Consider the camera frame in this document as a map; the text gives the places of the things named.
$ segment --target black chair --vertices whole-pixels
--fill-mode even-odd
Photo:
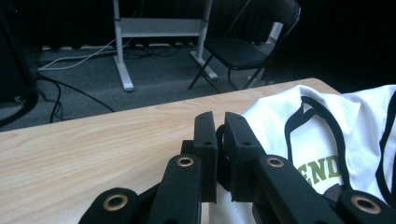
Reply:
[[[219,93],[219,90],[215,87],[210,77],[204,72],[205,68],[213,59],[213,57],[216,57],[220,62],[228,67],[228,81],[230,82],[230,85],[236,90],[238,90],[238,88],[231,82],[231,70],[256,69],[256,72],[248,80],[243,88],[246,89],[260,73],[260,71],[268,65],[274,54],[276,54],[276,50],[279,48],[282,42],[284,42],[289,32],[293,29],[293,27],[299,20],[300,6],[295,0],[262,1],[265,1],[263,4],[263,16],[269,21],[279,22],[283,24],[280,35],[275,42],[274,48],[270,51],[270,53],[264,53],[252,44],[239,38],[208,38],[204,43],[204,47],[210,53],[210,56],[206,60],[204,66],[201,67],[194,81],[190,84],[189,90],[191,90],[199,77],[203,77]],[[247,0],[246,4],[233,21],[233,24],[227,31],[226,35],[231,31],[242,12],[248,6],[249,2],[250,0]]]

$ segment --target black plastic part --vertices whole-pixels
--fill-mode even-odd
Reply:
[[[253,163],[265,152],[244,117],[227,112],[224,125],[223,148],[231,164],[232,200],[253,202]]]
[[[79,224],[140,223],[137,194],[130,189],[110,189],[100,194],[85,212]]]
[[[183,154],[166,167],[148,217],[148,224],[201,222],[201,173],[198,157]]]
[[[375,196],[358,190],[343,192],[336,210],[346,223],[396,223],[396,210]]]
[[[159,187],[160,184],[156,184],[137,196],[139,201],[139,223],[147,222],[151,205],[154,202],[155,195],[157,195]]]
[[[280,223],[344,223],[285,158],[264,155],[254,170]]]
[[[195,118],[192,154],[202,162],[202,202],[216,201],[218,167],[218,140],[213,113],[206,112]]]
[[[223,137],[224,137],[224,124],[220,125],[216,130],[216,137],[218,138],[218,174],[217,180],[219,184],[221,184],[224,189],[230,191],[230,176],[231,176],[231,166],[228,157],[224,152],[223,147]]]
[[[252,214],[256,223],[279,224],[279,220],[272,207],[261,207],[254,203]]]

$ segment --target black object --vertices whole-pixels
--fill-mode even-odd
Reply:
[[[201,159],[202,165],[202,202],[216,201],[216,177],[218,161],[218,142],[212,112],[195,118],[194,140],[184,140],[181,153],[190,153]]]
[[[136,196],[131,190],[122,189],[125,190],[122,193],[120,189],[111,189],[94,200],[79,223],[198,224],[201,202],[216,200],[217,155],[213,114],[206,112],[196,117],[194,140],[183,141],[180,155],[168,162],[160,184]],[[115,214],[104,209],[107,201],[113,201],[115,206],[127,203]]]
[[[201,202],[216,200],[215,175],[209,173],[217,172],[220,160],[230,163],[230,180],[224,183],[232,200],[252,202],[257,223],[396,223],[396,211],[368,193],[347,190],[336,205],[327,201],[290,161],[266,155],[248,122],[239,115],[226,113],[219,129],[223,131],[221,148],[214,147],[217,140],[211,112],[195,119],[194,131],[194,140],[183,141],[181,154],[168,162],[159,185],[138,196],[128,189],[106,191],[79,223],[198,224]],[[106,205],[119,209],[109,212]]]
[[[239,19],[241,13],[236,17],[233,25]],[[238,90],[238,88],[231,81],[231,70],[256,69],[256,72],[248,80],[247,84],[244,86],[243,89],[248,88],[248,86],[260,73],[260,71],[267,67],[269,62],[271,62],[273,55],[276,54],[277,49],[279,48],[281,43],[288,36],[289,32],[294,28],[300,17],[300,6],[294,0],[268,0],[265,2],[265,4],[263,4],[262,15],[269,21],[280,22],[283,24],[280,36],[271,52],[269,54],[266,54],[265,52],[257,49],[252,44],[248,43],[247,41],[239,38],[208,38],[204,43],[204,47],[209,51],[210,56],[206,60],[204,66],[201,67],[195,79],[190,84],[189,90],[191,90],[199,77],[203,77],[210,84],[210,86],[213,87],[213,89],[219,92],[219,90],[210,80],[210,77],[207,77],[204,72],[205,68],[208,66],[213,57],[216,57],[217,59],[219,59],[219,61],[221,61],[224,65],[228,67],[228,80],[231,86],[236,90]]]
[[[0,120],[0,127],[27,113],[37,102],[36,61],[38,48],[23,40],[24,21],[18,10],[0,1],[0,103],[15,103],[20,109]]]
[[[148,224],[201,223],[201,169],[201,160],[190,154],[168,162]]]
[[[110,189],[100,194],[79,223],[138,223],[137,194],[130,189]]]

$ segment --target gray carpet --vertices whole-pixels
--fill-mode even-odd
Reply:
[[[155,52],[163,52],[169,47],[155,47]],[[98,49],[60,49],[57,51],[45,50],[39,56],[39,61],[52,61],[65,56],[90,55]],[[90,59],[81,65],[58,71],[42,71],[41,74],[52,79],[61,81],[70,86],[78,88],[89,95],[107,104],[115,111],[135,109],[144,106],[165,104],[180,100],[216,94],[216,92],[200,78],[191,91],[187,87],[192,82],[199,70],[199,66],[190,56],[190,51],[195,50],[195,46],[180,45],[169,49],[161,56],[139,57],[144,52],[139,49],[129,49],[125,56],[125,63],[134,83],[134,91],[123,90],[117,67],[113,60],[113,54],[106,57]],[[52,67],[63,67],[77,62],[56,63]],[[210,63],[210,67],[219,74],[219,80],[215,85],[222,92],[233,91],[227,81],[227,71],[225,67],[215,59]],[[251,76],[253,71],[234,72],[233,81],[239,86],[243,86]],[[255,81],[253,87],[264,85],[263,81]],[[90,116],[111,113],[111,111],[98,104],[83,94],[61,86],[61,103],[63,110],[58,112],[59,118],[54,118],[53,122],[61,122],[68,119],[80,119]],[[45,96],[54,101],[58,96],[57,87],[48,81],[38,80],[37,89]],[[42,95],[38,97],[37,105],[23,117],[0,128],[0,132],[14,129],[32,127],[48,124],[53,102],[47,102]],[[6,116],[16,110],[18,104],[0,105],[0,114]]]

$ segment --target chair leg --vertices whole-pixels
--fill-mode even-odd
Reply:
[[[250,84],[253,82],[254,78],[256,78],[256,76],[260,73],[260,71],[262,70],[262,68],[259,68],[256,70],[256,72],[254,72],[253,76],[251,76],[251,78],[247,81],[247,84],[244,86],[244,90],[248,88],[248,86],[250,86]]]
[[[230,85],[236,90],[239,91],[239,89],[231,82],[231,67],[228,67],[228,82]]]
[[[209,85],[215,89],[215,91],[217,93],[220,93],[220,91],[215,87],[215,85],[213,85],[212,81],[210,80],[210,77],[206,77],[205,75],[205,68],[207,67],[207,65],[209,64],[209,62],[212,60],[213,58],[213,54],[211,54],[209,56],[209,58],[206,60],[204,66],[201,67],[201,69],[199,70],[198,74],[195,76],[195,79],[192,81],[192,83],[190,84],[190,86],[188,87],[189,91],[192,89],[192,87],[195,85],[195,82],[198,80],[199,76],[202,76],[207,83],[209,83]]]

